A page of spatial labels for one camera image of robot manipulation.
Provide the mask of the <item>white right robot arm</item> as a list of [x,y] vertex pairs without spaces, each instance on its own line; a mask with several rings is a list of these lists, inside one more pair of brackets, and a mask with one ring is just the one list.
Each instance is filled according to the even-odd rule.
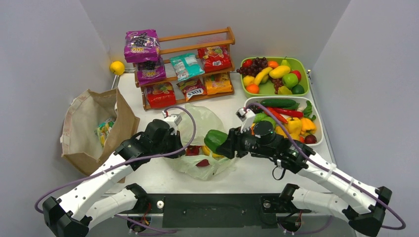
[[246,132],[240,128],[232,128],[228,133],[211,130],[204,143],[212,152],[226,158],[245,155],[267,158],[283,170],[310,179],[328,190],[319,193],[286,184],[278,196],[279,207],[286,212],[310,210],[329,214],[369,237],[377,236],[382,228],[392,196],[390,189],[376,188],[351,178],[311,147],[277,134],[267,121],[257,123],[252,131]]

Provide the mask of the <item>yellow banana bunch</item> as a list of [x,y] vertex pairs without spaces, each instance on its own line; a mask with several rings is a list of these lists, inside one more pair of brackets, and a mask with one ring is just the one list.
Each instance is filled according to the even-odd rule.
[[224,158],[224,156],[222,156],[222,155],[218,155],[218,154],[213,153],[213,152],[209,149],[209,147],[208,147],[208,146],[201,146],[201,148],[202,148],[202,152],[204,153],[204,155],[206,155],[206,156],[208,156],[208,157],[212,157],[212,158],[214,158],[215,160],[220,160],[220,159]]

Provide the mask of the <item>pale green plastic grocery bag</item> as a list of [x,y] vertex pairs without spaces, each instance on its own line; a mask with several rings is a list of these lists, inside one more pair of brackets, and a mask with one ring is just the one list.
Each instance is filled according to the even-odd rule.
[[209,180],[212,177],[232,168],[237,159],[228,159],[226,157],[215,160],[212,157],[204,155],[201,146],[205,146],[204,137],[211,129],[226,132],[221,119],[210,109],[204,106],[194,106],[190,103],[185,105],[185,109],[195,120],[197,129],[195,137],[188,146],[188,150],[195,149],[194,155],[186,154],[179,158],[165,158],[165,162],[173,170],[185,173],[198,180]]

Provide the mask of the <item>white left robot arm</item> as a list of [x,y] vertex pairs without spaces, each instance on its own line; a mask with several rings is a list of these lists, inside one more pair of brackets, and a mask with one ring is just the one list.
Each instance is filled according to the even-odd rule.
[[98,223],[114,215],[146,209],[148,197],[138,184],[130,184],[120,192],[102,198],[112,186],[149,161],[149,156],[177,158],[184,152],[177,126],[180,115],[150,122],[145,131],[124,140],[89,180],[59,198],[49,197],[43,204],[46,225],[57,237],[84,237]]

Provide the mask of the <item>green Fox's candy bag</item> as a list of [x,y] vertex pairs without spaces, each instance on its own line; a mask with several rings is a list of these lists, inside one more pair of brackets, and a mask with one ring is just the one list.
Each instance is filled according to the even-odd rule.
[[110,131],[112,130],[112,127],[114,126],[114,123],[114,118],[108,118],[107,120],[99,124],[98,127],[95,129],[95,134],[98,137],[102,147],[105,146],[105,142],[110,134]]

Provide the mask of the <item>green bell pepper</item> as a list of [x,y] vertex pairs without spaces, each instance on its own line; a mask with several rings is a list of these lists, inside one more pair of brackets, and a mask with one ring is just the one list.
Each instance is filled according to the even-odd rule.
[[228,135],[225,132],[219,130],[209,130],[204,137],[204,144],[213,152],[221,146],[226,140]]

